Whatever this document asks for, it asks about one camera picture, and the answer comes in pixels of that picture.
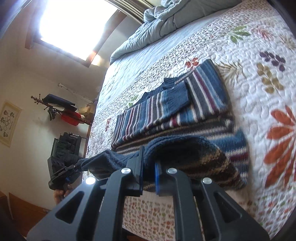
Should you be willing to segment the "person's left hand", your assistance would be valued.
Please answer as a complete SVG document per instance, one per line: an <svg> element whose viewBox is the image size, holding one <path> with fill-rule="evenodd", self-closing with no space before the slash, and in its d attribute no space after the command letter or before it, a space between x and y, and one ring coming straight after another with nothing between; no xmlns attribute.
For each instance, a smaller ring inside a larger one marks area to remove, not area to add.
<svg viewBox="0 0 296 241"><path fill-rule="evenodd" d="M58 205L66 196L72 192L72 186L67 185L66 191L56 189L53 193L55 204Z"/></svg>

